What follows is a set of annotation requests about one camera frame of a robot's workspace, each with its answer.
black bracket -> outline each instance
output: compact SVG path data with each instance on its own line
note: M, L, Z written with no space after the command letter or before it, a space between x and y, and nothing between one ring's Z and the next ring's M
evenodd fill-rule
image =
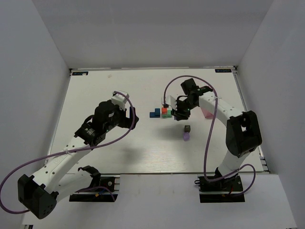
M227 121L225 143L228 150L238 158L248 151L253 152L262 143L257 116L253 111L230 117Z
M55 208L58 192L51 194L44 190L45 185L33 181L34 176L22 175L18 180L18 200L38 219L48 216Z
M135 107L133 107L133 109L134 109L135 117L134 117L134 125L133 125L132 130L135 128L136 124L139 121L139 117L137 117L136 112L135 112ZM129 108L129 118L127 118L125 116L125 118L118 124L118 127L120 127L120 128L128 128L129 129L132 126L132 117L133 117L133 115L132 115L132 108L130 107Z
M92 181L91 181L89 187L97 187L100 185L101 174L96 168L94 168L92 166L85 166L85 167L78 168L77 171L80 171L80 170L88 172L90 174L90 176L92 177Z

white table surface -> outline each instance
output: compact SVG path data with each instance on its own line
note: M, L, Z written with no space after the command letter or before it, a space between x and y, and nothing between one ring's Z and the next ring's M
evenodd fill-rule
M69 173L86 165L110 174L202 172L211 119L205 119L200 108L193 109L190 119L186 121L149 118L149 112L161 107L161 97L168 82L186 74L207 80L226 102L243 110L232 73L215 73L214 69L89 71L88 75L71 76L51 153L61 151L84 119L94 113L101 101L109 100L113 91L126 91L140 119L137 127L121 141L92 151ZM186 79L172 83L167 95L184 95L180 84ZM188 142L183 141L184 125L191 125L191 140ZM118 138L126 131L127 129L114 128L103 143ZM215 171L226 151L225 126L217 120L209 148L208 172ZM263 171L258 149L250 154L245 163L251 163L257 171Z

label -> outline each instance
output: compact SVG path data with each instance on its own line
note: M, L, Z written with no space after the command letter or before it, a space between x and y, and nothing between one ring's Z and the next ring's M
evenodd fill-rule
M88 72L72 72L72 75L88 75Z
M216 73L231 73L231 69L215 69Z

red block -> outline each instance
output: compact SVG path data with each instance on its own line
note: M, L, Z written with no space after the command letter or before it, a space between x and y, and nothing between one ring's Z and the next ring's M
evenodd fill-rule
M161 111L162 111L162 114L163 114L163 115L166 115L166 114L167 114L167 108L162 107L162 108L161 108Z

colored block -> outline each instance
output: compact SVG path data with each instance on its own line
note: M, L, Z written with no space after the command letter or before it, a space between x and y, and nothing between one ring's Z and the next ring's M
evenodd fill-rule
M184 126L184 132L190 132L191 131L191 126L190 125L185 125Z
M165 114L162 114L162 118L171 118L171 117L172 117L171 110L168 110Z
M167 108L162 107L162 114L167 115Z
M186 142L190 140L190 134L188 132L183 133L183 140Z
M160 116L156 116L154 112L149 112L150 118L159 118Z
M155 108L154 114L160 117L160 108Z

